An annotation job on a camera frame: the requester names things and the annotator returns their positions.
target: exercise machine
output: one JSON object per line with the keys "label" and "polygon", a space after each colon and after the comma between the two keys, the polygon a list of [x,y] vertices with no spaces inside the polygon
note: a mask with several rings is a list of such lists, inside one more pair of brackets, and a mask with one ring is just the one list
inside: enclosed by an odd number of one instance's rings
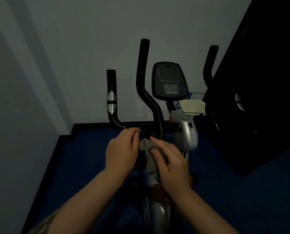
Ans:
{"label": "exercise machine", "polygon": [[[176,110],[174,101],[186,99],[189,91],[185,76],[179,64],[172,62],[155,63],[152,71],[152,93],[157,99],[166,101],[170,112],[170,121],[164,121],[162,110],[155,99],[145,89],[145,72],[150,41],[142,39],[140,44],[137,71],[136,89],[140,98],[151,109],[154,121],[137,122],[135,124],[124,124],[117,116],[117,84],[116,71],[107,70],[107,110],[108,118],[113,127],[121,131],[125,128],[138,127],[142,129],[140,140],[149,139],[149,133],[155,133],[155,137],[165,140],[166,132],[174,133],[174,143],[188,160],[189,153],[197,148],[198,135],[193,117],[188,116],[182,111]],[[139,150],[135,169],[143,170],[146,167],[146,158]],[[145,177],[147,188],[156,187],[158,182],[149,174]],[[143,213],[144,223],[149,233],[167,233],[170,228],[171,208],[168,204],[154,202],[150,192],[143,192]]]}

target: floor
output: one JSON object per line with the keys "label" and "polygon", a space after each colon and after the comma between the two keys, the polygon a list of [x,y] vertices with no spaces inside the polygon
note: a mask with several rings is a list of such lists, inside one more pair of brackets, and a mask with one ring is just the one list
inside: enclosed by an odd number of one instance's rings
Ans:
{"label": "floor", "polygon": [[[67,142],[49,185],[37,223],[67,201],[105,166],[108,142],[114,129],[79,130],[74,141]],[[199,133],[199,145],[190,153],[190,171],[198,174],[196,191],[214,210],[240,233],[290,233],[290,149],[249,175],[239,178],[211,144]],[[173,136],[168,134],[168,142]],[[142,177],[132,171],[131,176]],[[185,233],[194,233],[183,220]],[[91,233],[143,232],[140,206],[110,200]]]}

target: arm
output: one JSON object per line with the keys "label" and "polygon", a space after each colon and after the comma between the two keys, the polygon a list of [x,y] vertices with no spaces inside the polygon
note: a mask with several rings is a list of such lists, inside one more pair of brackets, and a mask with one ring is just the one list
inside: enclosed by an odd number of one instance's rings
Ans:
{"label": "arm", "polygon": [[188,163],[181,152],[165,141],[151,137],[168,157],[166,165],[162,155],[156,149],[151,149],[160,173],[164,190],[172,197],[194,229],[200,234],[237,234],[217,212],[206,204],[197,193],[189,187]]}
{"label": "arm", "polygon": [[106,149],[105,169],[29,234],[87,233],[133,169],[140,131],[138,128],[124,129],[112,139]]}

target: right hand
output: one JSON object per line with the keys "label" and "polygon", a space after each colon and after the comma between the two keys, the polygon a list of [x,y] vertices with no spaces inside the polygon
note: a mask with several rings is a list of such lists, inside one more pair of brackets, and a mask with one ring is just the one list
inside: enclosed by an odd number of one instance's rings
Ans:
{"label": "right hand", "polygon": [[154,137],[150,137],[150,140],[154,142],[168,158],[169,163],[166,164],[157,149],[150,150],[156,161],[162,186],[174,200],[190,190],[188,162],[175,145]]}

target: left hand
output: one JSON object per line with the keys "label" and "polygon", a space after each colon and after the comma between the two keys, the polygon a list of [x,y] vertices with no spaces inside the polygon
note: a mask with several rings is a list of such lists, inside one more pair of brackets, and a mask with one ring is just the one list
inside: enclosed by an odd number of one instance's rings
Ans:
{"label": "left hand", "polygon": [[139,128],[124,129],[117,138],[109,142],[105,170],[125,179],[137,159],[140,131]]}

